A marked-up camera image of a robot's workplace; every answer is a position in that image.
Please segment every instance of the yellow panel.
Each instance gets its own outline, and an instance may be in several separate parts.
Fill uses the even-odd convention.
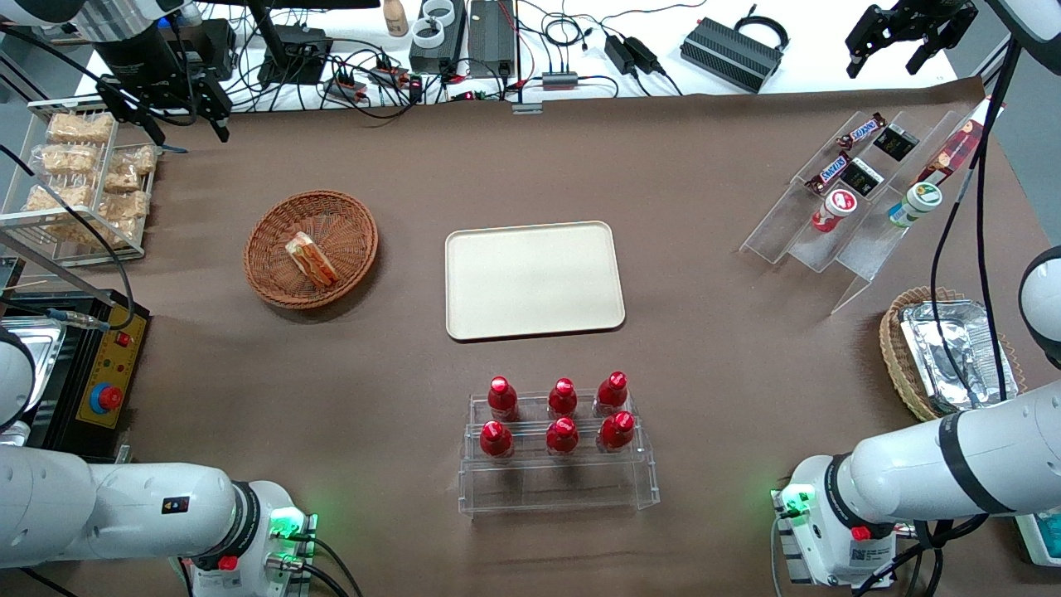
[[[123,321],[125,321],[125,310],[120,305],[115,305],[110,312],[110,326],[118,326]],[[118,426],[118,416],[125,407],[125,401],[128,398],[133,366],[136,364],[137,355],[140,354],[140,346],[143,344],[146,329],[147,321],[137,316],[125,330],[121,332],[110,331],[103,336],[103,343],[100,345],[95,362],[92,364],[92,372],[88,376],[85,393],[81,397],[81,404],[77,406],[77,421],[108,429]],[[128,347],[118,345],[119,334],[122,333],[127,334],[132,339]],[[100,384],[110,384],[122,391],[122,404],[106,415],[97,415],[89,406],[92,389]]]

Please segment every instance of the red bottle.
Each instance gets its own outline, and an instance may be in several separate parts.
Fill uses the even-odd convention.
[[[601,424],[597,449],[601,452],[619,452],[633,440],[633,416],[625,410],[612,415]]]
[[[593,415],[608,417],[619,412],[626,404],[626,374],[616,371],[605,380],[597,388],[597,397],[593,400]]]
[[[553,419],[571,417],[578,406],[578,397],[575,394],[575,385],[567,377],[556,381],[556,386],[549,393],[549,416]]]
[[[486,394],[486,402],[490,405],[490,414],[493,419],[508,423],[520,420],[516,388],[512,388],[511,384],[504,377],[499,375],[490,382],[490,391]]]
[[[545,446],[553,456],[571,454],[577,445],[578,428],[575,427],[575,422],[567,417],[554,421],[545,432]]]
[[[516,452],[512,433],[497,421],[487,421],[479,435],[479,447],[491,458],[508,458]]]

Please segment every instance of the snickers bar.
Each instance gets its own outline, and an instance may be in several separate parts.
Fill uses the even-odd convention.
[[[806,188],[813,190],[814,192],[821,194],[825,191],[825,187],[829,182],[833,181],[833,178],[840,175],[848,165],[851,164],[851,157],[847,152],[840,152],[840,155],[833,160],[832,163],[825,166],[824,170],[819,174],[815,174],[813,178],[806,181]]]
[[[858,141],[865,139],[866,137],[869,137],[870,133],[876,130],[877,128],[881,128],[887,123],[888,122],[884,119],[884,117],[881,116],[881,112],[879,111],[874,112],[873,118],[867,120],[866,124],[863,124],[862,126],[855,128],[854,130],[848,133],[847,135],[837,137],[836,144],[840,145],[843,148],[851,148],[855,146],[855,143],[857,143]]]

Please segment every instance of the black pole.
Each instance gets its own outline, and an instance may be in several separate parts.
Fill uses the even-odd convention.
[[[250,15],[255,18],[255,22],[258,23],[258,31],[261,32],[262,39],[265,40],[265,46],[273,55],[273,62],[279,71],[283,72],[288,68],[289,56],[283,47],[283,41],[280,40],[280,35],[273,25],[273,19],[268,16],[268,10],[265,8],[262,0],[246,0],[246,2],[247,7],[250,8]]]

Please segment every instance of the wicker basket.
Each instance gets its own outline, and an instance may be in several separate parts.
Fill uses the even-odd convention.
[[[284,249],[295,233],[310,234],[338,271],[338,281],[317,287]],[[243,250],[247,282],[267,303],[312,310],[346,294],[376,259],[379,234],[368,208],[348,194],[317,190],[289,197],[255,225]]]
[[[961,298],[964,298],[961,293],[945,287],[936,288],[937,301],[958,301]],[[884,363],[888,366],[888,375],[891,376],[891,383],[906,408],[910,409],[921,421],[939,419],[940,415],[932,408],[928,397],[925,396],[921,386],[921,375],[918,373],[914,357],[910,356],[910,351],[906,347],[903,331],[899,328],[899,311],[907,305],[930,300],[932,295],[927,285],[907,289],[895,298],[888,311],[885,312],[884,317],[881,318],[881,354],[884,355]],[[1021,371],[1021,366],[1016,363],[1013,347],[1006,341],[1006,337],[1002,334],[998,335],[998,343],[1002,344],[1003,350],[1009,358],[1013,379],[1016,380],[1021,393],[1027,392],[1028,388],[1024,385],[1024,372]]]

